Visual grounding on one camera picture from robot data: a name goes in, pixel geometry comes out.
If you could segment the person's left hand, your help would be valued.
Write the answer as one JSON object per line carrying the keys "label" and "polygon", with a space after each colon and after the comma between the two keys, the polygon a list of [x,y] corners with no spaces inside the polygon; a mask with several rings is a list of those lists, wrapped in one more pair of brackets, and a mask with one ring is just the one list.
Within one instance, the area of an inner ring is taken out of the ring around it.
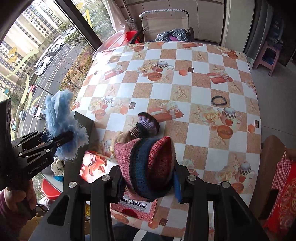
{"label": "person's left hand", "polygon": [[7,207],[11,211],[18,211],[17,203],[26,200],[29,203],[29,207],[33,210],[37,204],[36,193],[34,191],[32,180],[25,182],[25,190],[12,190],[4,189],[4,199]]}

